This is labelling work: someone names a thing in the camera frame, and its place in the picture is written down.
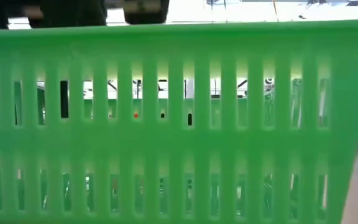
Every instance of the green plastic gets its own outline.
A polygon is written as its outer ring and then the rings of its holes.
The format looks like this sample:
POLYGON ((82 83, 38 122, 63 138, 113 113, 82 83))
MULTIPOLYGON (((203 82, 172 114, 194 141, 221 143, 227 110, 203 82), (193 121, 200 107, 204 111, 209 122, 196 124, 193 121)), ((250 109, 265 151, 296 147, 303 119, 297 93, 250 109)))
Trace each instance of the green plastic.
POLYGON ((358 21, 0 31, 0 223, 340 224, 357 142, 358 21))

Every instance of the shopping basket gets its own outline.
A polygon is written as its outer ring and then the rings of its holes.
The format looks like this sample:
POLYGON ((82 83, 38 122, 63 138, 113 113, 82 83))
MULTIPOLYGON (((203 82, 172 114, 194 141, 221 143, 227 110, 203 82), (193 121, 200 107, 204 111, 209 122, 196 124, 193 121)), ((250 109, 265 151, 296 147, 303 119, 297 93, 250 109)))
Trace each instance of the shopping basket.
POLYGON ((0 223, 339 224, 357 140, 358 21, 0 31, 0 223))

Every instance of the green plastic basket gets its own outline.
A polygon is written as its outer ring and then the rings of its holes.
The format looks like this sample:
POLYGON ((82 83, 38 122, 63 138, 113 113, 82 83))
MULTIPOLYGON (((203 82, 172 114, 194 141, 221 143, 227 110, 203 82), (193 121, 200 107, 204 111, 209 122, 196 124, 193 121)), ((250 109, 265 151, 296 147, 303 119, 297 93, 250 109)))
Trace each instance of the green plastic basket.
POLYGON ((358 21, 0 31, 0 223, 339 224, 357 142, 358 21))

